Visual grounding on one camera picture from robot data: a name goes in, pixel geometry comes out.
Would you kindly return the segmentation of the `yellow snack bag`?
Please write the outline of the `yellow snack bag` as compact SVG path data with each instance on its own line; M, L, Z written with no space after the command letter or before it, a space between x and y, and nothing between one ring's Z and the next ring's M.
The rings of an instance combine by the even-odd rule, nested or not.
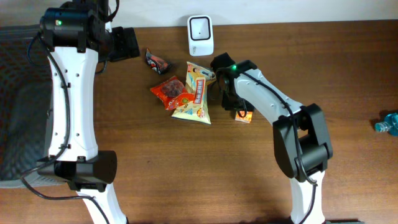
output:
M185 88L193 96L193 99L177 107L172 117L211 124L207 104L207 90L208 86L215 81L215 73L211 69L193 62L187 62Z

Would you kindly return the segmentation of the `orange tissue pack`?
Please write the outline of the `orange tissue pack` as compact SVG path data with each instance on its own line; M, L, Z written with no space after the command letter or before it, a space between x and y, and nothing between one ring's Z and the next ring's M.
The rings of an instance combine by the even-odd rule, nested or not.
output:
M252 121L252 111L237 111L235 120L243 123L250 123Z

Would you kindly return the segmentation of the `silver dark snack packet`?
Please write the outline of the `silver dark snack packet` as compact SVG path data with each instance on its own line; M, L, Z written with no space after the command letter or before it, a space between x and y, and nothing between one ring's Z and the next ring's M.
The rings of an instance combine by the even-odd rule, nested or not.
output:
M172 64L168 61L152 54L149 48L146 48L145 62L159 75L166 74L172 67Z

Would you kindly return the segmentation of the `red snack bag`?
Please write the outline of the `red snack bag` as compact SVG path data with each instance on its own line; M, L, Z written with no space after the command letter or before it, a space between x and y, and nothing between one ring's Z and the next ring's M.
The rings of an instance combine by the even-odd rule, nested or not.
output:
M152 87L150 91L163 102L166 110L174 110L194 99L194 94L189 93L176 76Z

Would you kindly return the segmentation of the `blue mouthwash bottle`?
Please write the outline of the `blue mouthwash bottle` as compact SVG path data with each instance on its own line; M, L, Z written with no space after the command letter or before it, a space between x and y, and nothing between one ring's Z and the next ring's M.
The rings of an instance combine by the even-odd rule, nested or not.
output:
M392 136L397 136L397 113L388 114L383 121L374 125L376 132L389 133Z

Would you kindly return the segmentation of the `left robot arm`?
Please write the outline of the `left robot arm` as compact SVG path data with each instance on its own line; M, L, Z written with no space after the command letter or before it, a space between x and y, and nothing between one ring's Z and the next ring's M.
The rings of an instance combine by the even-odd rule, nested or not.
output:
M99 63L138 57L134 29L112 27L107 0L68 1L46 10L38 38L52 72L52 136L39 175L68 184L95 223L127 223L114 190L117 156L101 151L93 124Z

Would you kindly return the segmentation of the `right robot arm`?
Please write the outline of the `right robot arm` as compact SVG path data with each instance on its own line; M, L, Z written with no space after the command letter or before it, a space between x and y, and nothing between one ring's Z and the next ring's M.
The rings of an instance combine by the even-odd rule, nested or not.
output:
M236 63L223 53L210 66L225 110L247 113L255 109L272 125L274 156L292 191L289 222L326 223L322 182L333 148L321 108L289 98L250 60Z

